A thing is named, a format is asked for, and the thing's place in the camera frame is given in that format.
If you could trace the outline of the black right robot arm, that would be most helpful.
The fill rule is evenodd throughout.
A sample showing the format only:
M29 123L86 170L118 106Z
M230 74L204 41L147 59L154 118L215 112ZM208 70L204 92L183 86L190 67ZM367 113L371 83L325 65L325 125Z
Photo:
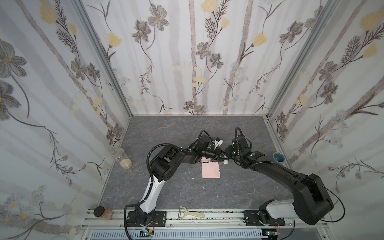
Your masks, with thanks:
M251 144L240 135L225 149L225 156L238 162L244 169L252 170L273 179L292 194L289 200L269 200L260 206L260 224L268 225L280 218L300 218L308 225L324 221L324 217L334 209L330 197L332 193L316 175L306 175L288 169L271 161L266 155L252 151Z

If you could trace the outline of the pink paper envelope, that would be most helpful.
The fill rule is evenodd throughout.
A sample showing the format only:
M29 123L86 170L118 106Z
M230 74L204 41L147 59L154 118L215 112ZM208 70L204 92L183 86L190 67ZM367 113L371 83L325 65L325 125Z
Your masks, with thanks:
M219 163L210 162L208 159L202 158L202 178L219 179L220 177Z

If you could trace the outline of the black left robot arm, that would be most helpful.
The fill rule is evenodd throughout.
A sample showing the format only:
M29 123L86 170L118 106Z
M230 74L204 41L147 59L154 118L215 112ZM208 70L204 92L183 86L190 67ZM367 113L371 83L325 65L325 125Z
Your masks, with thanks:
M157 201L166 181L173 177L182 163L194 165L203 158L207 159L208 163L226 160L224 151L220 149L222 144L222 139L212 138L203 130L187 148L169 143L153 147L146 159L149 183L143 198L138 203L125 206L125 227L136 225L146 227L153 224Z

